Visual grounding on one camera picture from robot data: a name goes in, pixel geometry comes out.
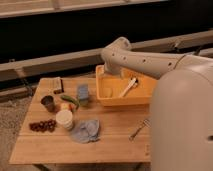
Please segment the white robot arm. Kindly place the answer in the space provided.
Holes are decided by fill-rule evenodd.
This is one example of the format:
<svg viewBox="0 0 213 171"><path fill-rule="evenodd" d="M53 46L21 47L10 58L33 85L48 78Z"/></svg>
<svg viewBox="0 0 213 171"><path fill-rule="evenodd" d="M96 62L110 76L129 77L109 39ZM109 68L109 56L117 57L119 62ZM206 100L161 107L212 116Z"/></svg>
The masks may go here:
<svg viewBox="0 0 213 171"><path fill-rule="evenodd" d="M101 51L104 70L157 80L150 103L151 171L213 171L213 59L134 52L120 37Z"/></svg>

